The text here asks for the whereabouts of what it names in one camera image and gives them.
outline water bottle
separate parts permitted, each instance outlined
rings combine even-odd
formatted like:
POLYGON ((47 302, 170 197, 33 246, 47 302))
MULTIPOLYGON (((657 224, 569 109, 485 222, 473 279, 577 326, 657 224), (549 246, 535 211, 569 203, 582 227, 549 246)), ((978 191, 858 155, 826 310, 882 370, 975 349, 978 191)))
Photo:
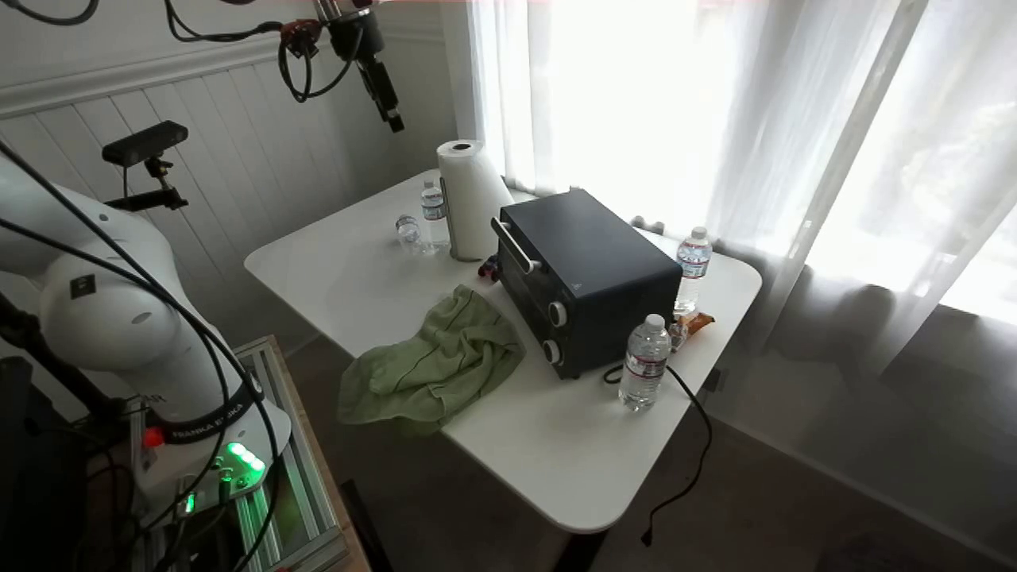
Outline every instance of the water bottle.
POLYGON ((422 222, 418 246, 433 257, 449 246, 446 193, 436 180, 422 180, 421 191, 422 222))
POLYGON ((663 313, 650 313, 632 333, 629 333, 629 352, 623 364, 623 381, 618 388, 618 398, 626 408, 644 414, 657 401, 657 384, 669 370, 671 357, 671 335, 663 313))
POLYGON ((698 310, 700 308, 700 289, 703 289, 703 275, 710 270, 710 257, 711 257, 711 243, 703 224, 694 227, 694 235, 688 235, 676 243, 676 262, 685 270, 681 275, 681 292, 676 292, 676 310, 698 310))

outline sheer curtain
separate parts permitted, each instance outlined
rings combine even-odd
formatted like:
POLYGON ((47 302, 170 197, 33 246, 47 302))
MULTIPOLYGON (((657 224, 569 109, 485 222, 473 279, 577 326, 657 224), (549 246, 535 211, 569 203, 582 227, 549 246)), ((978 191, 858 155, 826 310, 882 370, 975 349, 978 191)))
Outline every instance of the sheer curtain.
MULTIPOLYGON (((957 324, 940 316, 952 308, 999 324, 989 326, 994 352, 1017 352, 1017 3, 467 5, 463 133, 480 137, 507 173, 535 186, 582 184, 675 235, 706 222, 725 252, 764 270, 718 414, 770 423, 773 439, 799 446, 822 401, 887 418, 916 414, 916 423, 944 414, 955 429, 983 427, 993 460, 1017 477, 1017 360, 983 369, 955 329, 967 349, 955 349, 952 364, 978 370, 967 398, 921 389, 921 378, 907 378, 919 369, 902 369, 944 342, 934 329, 957 324), (810 378, 787 393, 802 408, 777 404, 783 381, 760 370, 810 378), (970 406, 987 388, 1008 415, 989 423, 970 406), (764 404, 790 414, 787 427, 764 418, 764 404)), ((960 509, 929 510, 962 522, 960 509)))

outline green cloth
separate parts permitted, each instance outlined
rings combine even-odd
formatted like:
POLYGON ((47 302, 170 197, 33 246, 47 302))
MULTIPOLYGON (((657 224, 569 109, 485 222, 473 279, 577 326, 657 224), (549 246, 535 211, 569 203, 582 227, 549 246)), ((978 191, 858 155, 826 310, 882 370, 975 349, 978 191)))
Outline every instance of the green cloth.
POLYGON ((523 362, 511 324, 473 289, 441 299, 418 335, 362 352, 342 381, 342 423, 440 427, 523 362))

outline floor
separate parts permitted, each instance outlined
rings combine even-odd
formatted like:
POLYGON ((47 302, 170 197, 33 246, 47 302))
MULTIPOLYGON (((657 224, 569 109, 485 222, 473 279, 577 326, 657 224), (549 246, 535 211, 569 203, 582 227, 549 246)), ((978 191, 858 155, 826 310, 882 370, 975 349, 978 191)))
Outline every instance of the floor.
MULTIPOLYGON (((566 532, 441 435, 398 427, 338 427, 334 393, 351 357, 327 340, 291 352, 338 481, 354 477, 398 572, 544 572, 566 532)), ((644 546, 650 509, 688 483, 703 441, 698 415, 676 429, 595 572, 994 572, 993 558, 858 494, 854 490, 717 423, 700 486, 644 546)))

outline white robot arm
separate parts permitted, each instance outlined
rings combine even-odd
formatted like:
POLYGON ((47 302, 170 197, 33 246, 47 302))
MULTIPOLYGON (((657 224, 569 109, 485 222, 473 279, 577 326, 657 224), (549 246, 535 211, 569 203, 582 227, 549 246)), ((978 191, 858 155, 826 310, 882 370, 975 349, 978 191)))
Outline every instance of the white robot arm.
MULTIPOLYGON (((63 197, 202 320, 176 272, 173 246, 152 222, 74 191, 63 191, 63 197)), ((147 286, 16 235, 11 224, 69 243, 136 275, 115 246, 7 155, 0 160, 0 218, 7 222, 0 227, 0 270, 35 281, 47 347, 69 364, 111 370, 127 381, 150 406, 156 429, 167 431, 167 446, 140 452, 142 418, 133 418, 133 477, 150 509, 167 509, 214 453, 217 477, 234 492, 262 483, 275 460, 275 446, 282 448, 291 441, 291 415, 263 401, 266 418, 262 418, 229 357, 217 349, 217 369, 208 340, 147 286)))

